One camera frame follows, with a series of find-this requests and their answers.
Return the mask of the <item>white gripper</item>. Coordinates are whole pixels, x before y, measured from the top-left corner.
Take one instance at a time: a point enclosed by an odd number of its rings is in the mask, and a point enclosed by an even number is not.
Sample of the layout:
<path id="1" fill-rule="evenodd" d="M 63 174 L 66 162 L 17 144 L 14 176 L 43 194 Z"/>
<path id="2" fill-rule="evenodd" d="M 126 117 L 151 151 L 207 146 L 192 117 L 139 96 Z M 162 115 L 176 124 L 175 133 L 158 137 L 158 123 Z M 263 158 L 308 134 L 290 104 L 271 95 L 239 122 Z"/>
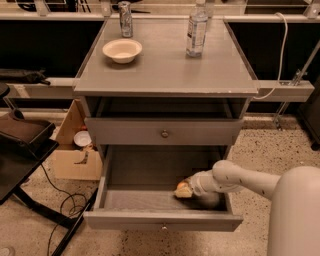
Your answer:
<path id="1" fill-rule="evenodd" d="M 191 198 L 193 194 L 197 197 L 209 196 L 214 193 L 239 192 L 239 185 L 219 183 L 211 171 L 201 171 L 188 178 L 189 186 L 178 187 L 174 191 L 177 198 Z"/>

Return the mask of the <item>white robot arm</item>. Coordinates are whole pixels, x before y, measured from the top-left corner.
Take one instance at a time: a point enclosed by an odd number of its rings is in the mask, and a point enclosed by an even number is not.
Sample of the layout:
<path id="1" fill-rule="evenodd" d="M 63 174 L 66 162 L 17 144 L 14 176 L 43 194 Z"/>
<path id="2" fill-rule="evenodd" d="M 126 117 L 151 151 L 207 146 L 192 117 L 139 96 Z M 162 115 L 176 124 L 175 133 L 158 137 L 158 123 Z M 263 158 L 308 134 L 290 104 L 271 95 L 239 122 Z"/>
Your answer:
<path id="1" fill-rule="evenodd" d="M 178 183 L 174 195 L 212 199 L 240 187 L 271 201 L 267 256 L 320 256 L 320 168 L 274 175 L 220 160 Z"/>

